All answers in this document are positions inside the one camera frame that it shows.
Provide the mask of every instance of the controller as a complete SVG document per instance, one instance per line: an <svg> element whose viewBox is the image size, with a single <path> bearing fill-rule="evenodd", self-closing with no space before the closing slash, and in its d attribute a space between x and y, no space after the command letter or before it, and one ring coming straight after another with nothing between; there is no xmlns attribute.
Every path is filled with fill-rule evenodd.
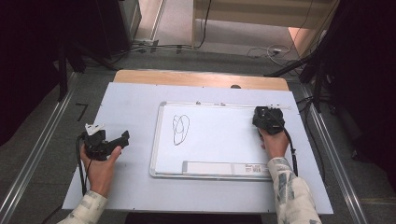
<svg viewBox="0 0 396 224"><path fill-rule="evenodd" d="M120 146L124 148L129 145L129 133L125 131L120 138L114 139L111 142L107 142L106 139L106 131L100 130L92 135L89 135L87 132L83 133L84 135L84 144L85 144L85 152L87 156L96 161L106 161L107 156L113 152L114 148Z"/></svg>
<svg viewBox="0 0 396 224"><path fill-rule="evenodd" d="M283 120L283 113L279 108L256 106L252 123L273 135L283 131L285 120Z"/></svg>

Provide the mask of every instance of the drawing on whiteboard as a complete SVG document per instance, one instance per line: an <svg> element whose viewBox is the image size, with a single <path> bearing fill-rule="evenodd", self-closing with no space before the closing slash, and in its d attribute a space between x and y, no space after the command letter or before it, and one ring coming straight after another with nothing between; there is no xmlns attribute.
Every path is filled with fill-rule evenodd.
<svg viewBox="0 0 396 224"><path fill-rule="evenodd" d="M174 115L173 129L174 129L174 145L178 146L186 139L190 128L190 119L186 115Z"/></svg>

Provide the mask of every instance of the person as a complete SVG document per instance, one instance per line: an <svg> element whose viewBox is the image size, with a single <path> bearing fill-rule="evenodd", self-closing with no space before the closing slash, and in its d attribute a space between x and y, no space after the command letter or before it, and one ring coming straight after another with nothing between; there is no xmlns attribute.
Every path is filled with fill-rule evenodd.
<svg viewBox="0 0 396 224"><path fill-rule="evenodd" d="M267 163L274 181L275 205L278 223L321 223L315 204L306 182L295 175L285 159L289 140L284 132L270 135L259 129L262 135L262 148L270 158ZM80 149L81 159L87 167L90 159L83 147ZM116 147L108 161L93 161L88 173L91 190L88 191L78 207L60 223L96 223L106 206L106 197L110 191L114 173L114 163L120 155L120 147Z"/></svg>

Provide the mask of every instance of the human hand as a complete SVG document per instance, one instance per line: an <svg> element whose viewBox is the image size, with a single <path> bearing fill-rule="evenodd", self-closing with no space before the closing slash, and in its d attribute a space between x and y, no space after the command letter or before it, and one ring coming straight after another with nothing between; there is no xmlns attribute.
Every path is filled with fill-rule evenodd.
<svg viewBox="0 0 396 224"><path fill-rule="evenodd" d="M107 198L110 192L111 181L113 180L114 163L121 153L121 147L114 148L107 161L92 161L85 153L84 144L79 150L85 171L90 167L88 179L90 180L91 190Z"/></svg>
<svg viewBox="0 0 396 224"><path fill-rule="evenodd" d="M282 131L274 135L269 134L264 129L259 129L259 132L262 135L262 148L266 149L270 160L275 157L285 157L286 149L289 145L285 132Z"/></svg>

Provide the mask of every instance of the patterned sleeve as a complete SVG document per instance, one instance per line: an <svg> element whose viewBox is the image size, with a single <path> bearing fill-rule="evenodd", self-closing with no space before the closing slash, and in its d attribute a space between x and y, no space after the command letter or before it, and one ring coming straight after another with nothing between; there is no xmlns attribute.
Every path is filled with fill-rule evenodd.
<svg viewBox="0 0 396 224"><path fill-rule="evenodd" d="M107 198L102 195L88 191L81 203L58 224L93 224L97 223L106 207Z"/></svg>
<svg viewBox="0 0 396 224"><path fill-rule="evenodd" d="M277 223L321 223L309 187L288 161L273 158L267 165L274 180Z"/></svg>

